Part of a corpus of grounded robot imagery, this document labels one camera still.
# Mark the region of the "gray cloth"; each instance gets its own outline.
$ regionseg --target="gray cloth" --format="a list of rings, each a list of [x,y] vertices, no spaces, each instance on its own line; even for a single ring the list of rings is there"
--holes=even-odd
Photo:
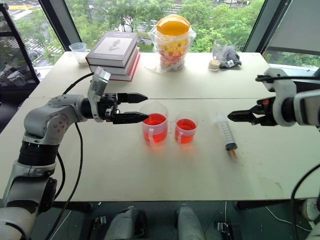
[[[239,59],[240,57],[236,52],[236,48],[234,46],[227,46],[220,63],[220,68],[231,69],[237,65],[241,66],[241,61]]]

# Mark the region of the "glass cup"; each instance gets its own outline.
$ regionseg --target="glass cup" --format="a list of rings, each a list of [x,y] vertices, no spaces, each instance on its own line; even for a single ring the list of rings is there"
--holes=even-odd
[[[208,68],[211,71],[217,71],[220,68],[220,62],[224,58],[224,53],[227,49],[228,42],[223,39],[216,39],[213,42],[211,48],[211,60],[209,62]]]
[[[90,50],[86,49],[85,43],[75,42],[69,45],[69,48],[80,66],[88,66],[86,56]]]
[[[195,136],[198,119],[193,112],[181,112],[175,119],[175,140],[180,144],[190,143]]]
[[[140,109],[149,118],[142,122],[144,139],[151,144],[163,141],[168,133],[168,109],[158,101],[148,103]]]

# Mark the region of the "orange lid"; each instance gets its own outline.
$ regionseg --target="orange lid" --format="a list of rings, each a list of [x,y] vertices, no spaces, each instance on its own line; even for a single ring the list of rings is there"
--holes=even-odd
[[[183,16],[169,15],[159,20],[156,29],[159,33],[170,36],[178,36],[189,31],[190,22]]]

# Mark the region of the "book cover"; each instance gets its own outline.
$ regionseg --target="book cover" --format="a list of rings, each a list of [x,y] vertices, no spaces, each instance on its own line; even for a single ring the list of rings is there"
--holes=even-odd
[[[140,47],[135,47],[132,51],[132,54],[129,57],[128,62],[126,63],[125,67],[118,67],[118,66],[104,66],[99,65],[103,68],[103,70],[107,71],[110,74],[121,74],[121,75],[127,75],[132,63],[136,59],[137,54],[139,53]],[[90,65],[89,68],[91,72],[94,72],[97,69],[97,65]]]
[[[126,82],[131,82],[136,70],[137,70],[137,66],[138,66],[138,62],[140,59],[140,53],[138,53],[138,55],[136,56],[133,64],[131,65],[131,68],[128,72],[128,75],[117,75],[117,74],[111,74],[110,76],[110,80],[112,81],[126,81]]]
[[[137,45],[133,32],[107,32],[86,56],[89,65],[124,67]]]

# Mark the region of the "syringe tip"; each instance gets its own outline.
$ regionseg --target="syringe tip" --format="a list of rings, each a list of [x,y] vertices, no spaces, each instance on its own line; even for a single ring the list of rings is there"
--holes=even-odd
[[[231,155],[232,155],[232,158],[233,158],[235,161],[237,161],[236,151],[232,149],[232,150],[230,151],[230,153],[231,153]]]

